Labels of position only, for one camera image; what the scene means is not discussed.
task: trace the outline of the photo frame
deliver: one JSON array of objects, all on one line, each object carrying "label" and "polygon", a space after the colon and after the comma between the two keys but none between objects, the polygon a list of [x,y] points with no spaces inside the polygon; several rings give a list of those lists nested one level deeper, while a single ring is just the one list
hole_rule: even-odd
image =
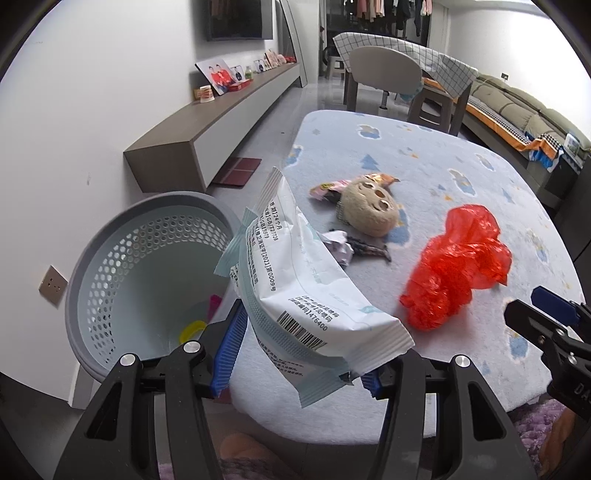
[{"label": "photo frame", "polygon": [[218,95],[226,93],[228,87],[237,82],[232,69],[220,57],[199,61],[195,66],[205,75]]},{"label": "photo frame", "polygon": [[274,51],[272,51],[271,49],[267,50],[265,52],[265,56],[267,57],[269,65],[272,69],[279,66],[279,60],[277,59],[277,54]]},{"label": "photo frame", "polygon": [[246,77],[244,76],[244,70],[242,69],[241,65],[236,65],[235,67],[232,67],[231,70],[232,70],[232,73],[234,74],[234,78],[238,82],[241,82],[246,79]]},{"label": "photo frame", "polygon": [[255,71],[257,73],[263,73],[266,68],[265,68],[265,63],[263,62],[263,59],[259,59],[259,60],[255,60]]}]

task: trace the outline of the television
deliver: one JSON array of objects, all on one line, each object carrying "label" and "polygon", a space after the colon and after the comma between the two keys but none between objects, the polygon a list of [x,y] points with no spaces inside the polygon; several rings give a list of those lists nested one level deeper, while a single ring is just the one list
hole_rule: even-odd
[{"label": "television", "polygon": [[273,0],[205,0],[209,40],[272,40]]}]

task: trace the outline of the sofa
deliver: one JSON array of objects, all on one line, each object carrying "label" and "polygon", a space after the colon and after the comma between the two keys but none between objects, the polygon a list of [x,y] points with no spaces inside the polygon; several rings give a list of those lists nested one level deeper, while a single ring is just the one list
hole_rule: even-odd
[{"label": "sofa", "polygon": [[[481,74],[472,84],[463,123],[488,148],[507,159],[540,201],[553,210],[559,209],[591,151],[591,141],[564,115],[490,75]],[[553,160],[568,133],[580,143],[576,158],[559,156],[552,172],[530,161],[530,151],[534,150],[531,138],[538,139],[535,145],[541,146],[536,149],[547,152]]]}]

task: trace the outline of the blue tree pattern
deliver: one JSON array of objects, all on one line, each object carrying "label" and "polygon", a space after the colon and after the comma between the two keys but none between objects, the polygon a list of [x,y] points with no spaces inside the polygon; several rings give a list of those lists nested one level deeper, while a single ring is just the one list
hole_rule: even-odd
[{"label": "blue tree pattern", "polygon": [[366,155],[361,159],[361,168],[364,170],[377,171],[378,166],[378,162],[371,155]]}]

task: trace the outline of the wall socket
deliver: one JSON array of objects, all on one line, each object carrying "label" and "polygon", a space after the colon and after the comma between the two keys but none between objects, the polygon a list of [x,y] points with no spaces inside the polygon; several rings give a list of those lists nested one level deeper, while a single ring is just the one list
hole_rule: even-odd
[{"label": "wall socket", "polygon": [[53,265],[50,265],[41,285],[39,285],[39,293],[57,307],[67,286],[68,281],[61,276]]}]

